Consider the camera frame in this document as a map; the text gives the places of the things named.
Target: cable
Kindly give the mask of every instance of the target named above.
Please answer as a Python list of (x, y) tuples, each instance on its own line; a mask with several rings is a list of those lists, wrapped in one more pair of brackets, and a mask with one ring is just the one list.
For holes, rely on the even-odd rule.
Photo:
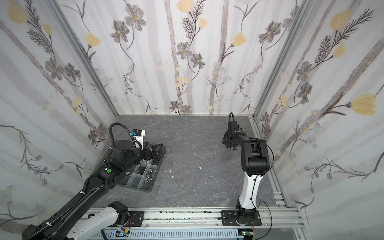
[[(260, 139), (258, 139), (258, 138), (256, 138), (256, 137), (250, 137), (250, 139), (257, 139), (257, 140), (260, 140)], [(268, 169), (268, 171), (269, 171), (269, 170), (272, 169), (273, 164), (274, 164), (274, 162), (275, 162), (275, 155), (273, 154), (273, 151), (272, 151), (272, 149), (268, 146), (268, 144), (265, 144), (265, 145), (269, 148), (269, 150), (270, 150), (271, 153), (272, 153), (272, 165), (271, 165), (271, 167)]]
[(269, 215), (271, 215), (271, 225), (270, 225), (270, 227), (269, 227), (268, 232), (266, 232), (266, 234), (264, 234), (264, 236), (259, 237), (259, 238), (255, 239), (255, 240), (262, 239), (263, 237), (267, 236), (267, 234), (271, 231), (271, 228), (272, 228), (272, 214), (271, 214), (271, 210), (269, 210), (268, 205), (267, 205), (263, 200), (261, 200), (261, 201), (259, 202), (259, 207), (260, 207), (260, 203), (261, 203), (261, 202), (263, 202), (263, 203), (267, 206), (267, 208), (268, 208)]
[(91, 179), (91, 177), (93, 177), (93, 175), (89, 175), (87, 177), (87, 179), (84, 182), (82, 190), (77, 194), (77, 196), (75, 196), (76, 197), (75, 200), (72, 202), (72, 204), (67, 209), (65, 209), (58, 217), (53, 219), (51, 222), (46, 222), (46, 225), (44, 227), (41, 227), (40, 229), (35, 231), (32, 235), (27, 237), (25, 240), (32, 240), (32, 239), (34, 239), (40, 233), (42, 233), (43, 231), (45, 231), (48, 228), (52, 227), (56, 222), (58, 222), (60, 219), (62, 219), (63, 216), (65, 216), (72, 208), (74, 208), (77, 205), (77, 203), (79, 203), (80, 200), (85, 196), (84, 192), (87, 190), (88, 183), (89, 183), (89, 180)]
[(105, 235), (104, 229), (101, 230), (101, 235), (103, 236), (104, 240), (108, 240), (107, 236)]
[(273, 154), (273, 151), (272, 151), (272, 149), (268, 146), (268, 144), (266, 144), (266, 146), (269, 148), (269, 150), (271, 150), (271, 153), (272, 153), (272, 165), (271, 165), (271, 167), (268, 169), (268, 171), (269, 171), (269, 170), (272, 169), (273, 164), (274, 164), (274, 162), (275, 162), (275, 155)]
[(251, 195), (251, 203), (252, 203), (252, 205), (254, 206), (254, 208), (257, 208), (256, 206), (255, 206), (255, 204), (253, 203), (253, 190), (255, 189), (255, 185), (256, 185), (256, 179), (257, 179), (257, 177), (258, 176), (260, 176), (260, 175), (257, 175), (256, 177), (255, 177), (255, 179), (254, 179), (254, 183), (253, 183), (253, 188), (252, 188), (252, 195)]
[(129, 175), (131, 175), (132, 173), (137, 172), (138, 170), (140, 170), (140, 167), (139, 167), (138, 169), (136, 169), (135, 171), (130, 172), (127, 176), (129, 176)]
[(142, 144), (141, 144), (139, 141), (137, 141), (137, 140), (132, 136), (131, 131), (130, 131), (126, 126), (124, 126), (123, 124), (121, 124), (121, 123), (119, 123), (119, 122), (114, 122), (114, 123), (112, 123), (112, 124), (109, 126), (109, 136), (110, 136), (110, 138), (111, 138), (111, 145), (112, 145), (112, 146), (115, 145), (115, 139), (113, 138), (113, 133), (112, 133), (112, 128), (113, 128), (113, 126), (115, 126), (115, 125), (118, 125), (118, 126), (123, 127), (123, 128), (127, 131), (127, 133), (129, 134), (129, 136), (131, 137), (132, 141), (135, 142), (135, 143), (137, 143), (137, 144), (139, 145), (139, 149), (142, 148)]

